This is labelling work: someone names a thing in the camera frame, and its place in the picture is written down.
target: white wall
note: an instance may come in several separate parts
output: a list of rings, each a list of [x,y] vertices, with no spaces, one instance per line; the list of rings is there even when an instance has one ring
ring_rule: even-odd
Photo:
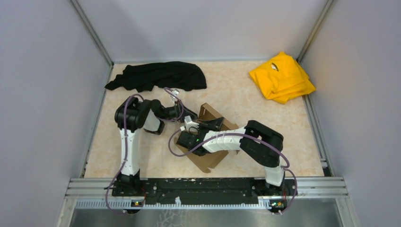
[[[67,0],[0,1],[0,226],[54,226],[108,65]]]
[[[326,0],[79,0],[115,62],[297,57]]]
[[[338,1],[303,67],[361,226],[400,226],[401,1]]]

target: floor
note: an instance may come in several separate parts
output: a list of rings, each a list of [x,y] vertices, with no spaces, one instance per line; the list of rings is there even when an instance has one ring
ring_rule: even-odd
[[[323,176],[312,130],[301,97],[285,105],[266,100],[250,79],[248,72],[262,61],[193,62],[206,76],[208,88],[180,91],[179,97],[191,110],[198,112],[207,102],[230,122],[239,127],[248,120],[257,120],[284,136],[283,154],[291,163],[296,176]],[[126,64],[116,64],[111,80],[121,74]],[[107,91],[98,127],[90,150],[85,177],[113,177],[120,167],[120,134],[114,113],[124,100],[136,93],[120,87]],[[167,93],[155,87],[141,93],[145,99],[159,99],[171,106]],[[167,148],[171,134],[179,123],[167,122],[162,135],[142,132],[140,135],[141,177],[263,177],[263,167],[245,152],[229,153],[210,173],[203,173],[187,157],[175,157]]]

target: folded yellow shirt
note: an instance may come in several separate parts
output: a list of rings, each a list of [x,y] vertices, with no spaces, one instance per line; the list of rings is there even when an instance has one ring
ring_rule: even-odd
[[[284,52],[250,71],[249,75],[266,99],[282,104],[316,90],[302,67]]]

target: cardboard box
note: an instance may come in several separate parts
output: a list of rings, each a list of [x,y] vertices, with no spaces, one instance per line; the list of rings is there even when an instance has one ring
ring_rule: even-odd
[[[201,120],[214,120],[219,117],[222,117],[222,115],[217,112],[213,107],[211,107],[209,104],[204,103],[202,106],[200,106],[200,111],[198,115],[199,119]],[[238,129],[238,125],[233,124],[229,122],[226,118],[224,118],[223,125],[221,126],[221,131],[225,130],[234,130]],[[175,145],[183,152],[186,153],[188,150],[180,145],[177,145],[177,138],[174,139]],[[221,160],[224,159],[225,156],[228,155],[228,151],[223,150],[223,151],[218,151],[215,153],[211,154],[206,154],[204,156],[197,156],[194,154],[189,154],[187,157],[204,173],[210,173],[211,170],[215,168]]]

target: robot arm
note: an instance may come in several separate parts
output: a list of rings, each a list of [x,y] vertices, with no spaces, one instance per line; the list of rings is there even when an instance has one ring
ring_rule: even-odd
[[[213,131],[213,127],[203,126],[204,122],[198,124],[189,117],[185,118],[185,127],[187,131],[181,132],[177,144],[188,150],[202,144],[193,153],[202,156],[208,153],[214,153],[220,150],[243,150],[251,156],[257,163],[264,166],[266,173],[266,182],[274,186],[281,186],[284,178],[284,169],[281,167],[279,155],[271,148],[254,141],[253,139],[239,135],[249,135],[259,138],[271,144],[274,148],[281,151],[283,149],[283,136],[257,122],[248,121],[245,127],[229,131]],[[191,131],[191,128],[197,129],[197,134]],[[223,134],[224,136],[204,142],[209,138]]]
[[[121,172],[115,181],[116,188],[113,190],[113,196],[135,195],[139,188],[136,182],[139,182],[139,134],[140,129],[143,128],[146,132],[160,135],[164,129],[165,123],[163,120],[181,121],[184,117],[190,116],[195,119],[198,118],[197,114],[191,110],[181,107],[177,102],[174,106],[165,108],[161,105],[160,101],[143,100],[139,101],[138,98],[132,98],[118,107],[114,115],[114,120],[120,130],[121,136]],[[127,105],[126,112],[126,129],[124,129],[124,108]]]

